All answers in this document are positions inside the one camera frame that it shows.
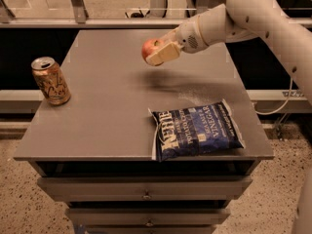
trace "drawer handle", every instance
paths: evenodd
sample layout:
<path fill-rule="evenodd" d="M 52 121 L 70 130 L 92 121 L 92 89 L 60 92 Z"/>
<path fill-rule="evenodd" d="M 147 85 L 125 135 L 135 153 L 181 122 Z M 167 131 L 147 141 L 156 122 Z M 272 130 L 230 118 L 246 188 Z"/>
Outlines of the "drawer handle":
<path fill-rule="evenodd" d="M 145 191 L 145 195 L 142 196 L 142 200 L 152 200 L 152 196 L 149 195 L 149 192 L 147 190 Z"/>
<path fill-rule="evenodd" d="M 152 219 L 148 219 L 148 222 L 145 223 L 146 227 L 153 227 L 154 223 L 152 222 Z"/>

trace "terrazzo floor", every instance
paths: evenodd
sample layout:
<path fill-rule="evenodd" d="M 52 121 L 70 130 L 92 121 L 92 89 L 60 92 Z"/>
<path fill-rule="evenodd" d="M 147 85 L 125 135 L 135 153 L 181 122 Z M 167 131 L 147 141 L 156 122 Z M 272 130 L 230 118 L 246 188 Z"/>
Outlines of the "terrazzo floor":
<path fill-rule="evenodd" d="M 41 191 L 36 185 L 38 174 L 30 165 L 13 159 L 24 131 L 0 129 L 0 233 L 73 234 L 64 214 L 66 205 Z M 252 185 L 230 203 L 231 216 L 214 234 L 292 232 L 300 189 L 312 165 L 311 143 L 296 121 L 283 127 L 283 141 L 271 129 L 265 131 L 275 159 L 255 169 Z"/>

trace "can lid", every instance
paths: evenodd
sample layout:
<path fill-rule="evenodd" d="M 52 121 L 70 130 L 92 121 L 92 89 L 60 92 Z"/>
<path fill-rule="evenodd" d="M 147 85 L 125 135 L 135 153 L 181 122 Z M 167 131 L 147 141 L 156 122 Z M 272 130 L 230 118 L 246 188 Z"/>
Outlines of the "can lid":
<path fill-rule="evenodd" d="M 45 70 L 51 67 L 55 63 L 53 58 L 43 57 L 37 58 L 35 61 L 31 63 L 32 69 L 35 70 Z"/>

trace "snack bag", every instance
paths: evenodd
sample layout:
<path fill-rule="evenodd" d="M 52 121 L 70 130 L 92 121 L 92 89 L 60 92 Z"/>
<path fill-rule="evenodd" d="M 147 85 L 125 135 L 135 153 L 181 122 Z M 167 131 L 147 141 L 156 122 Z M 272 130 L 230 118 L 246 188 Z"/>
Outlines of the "snack bag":
<path fill-rule="evenodd" d="M 225 100 L 204 106 L 152 112 L 152 115 L 157 124 L 153 160 L 244 148 Z"/>

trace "cabinet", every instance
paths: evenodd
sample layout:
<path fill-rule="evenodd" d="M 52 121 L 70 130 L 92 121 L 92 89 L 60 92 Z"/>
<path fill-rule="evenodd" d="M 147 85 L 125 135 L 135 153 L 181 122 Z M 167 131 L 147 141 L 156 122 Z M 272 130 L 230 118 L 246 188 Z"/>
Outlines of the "cabinet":
<path fill-rule="evenodd" d="M 225 45 L 148 67 L 137 50 L 165 32 L 80 31 L 61 67 L 71 100 L 58 107 L 44 100 L 15 154 L 41 175 L 38 185 L 53 200 L 67 204 L 77 233 L 213 233 L 254 168 L 273 158 Z M 151 159 L 156 126 L 148 108 L 223 98 L 245 149 Z"/>

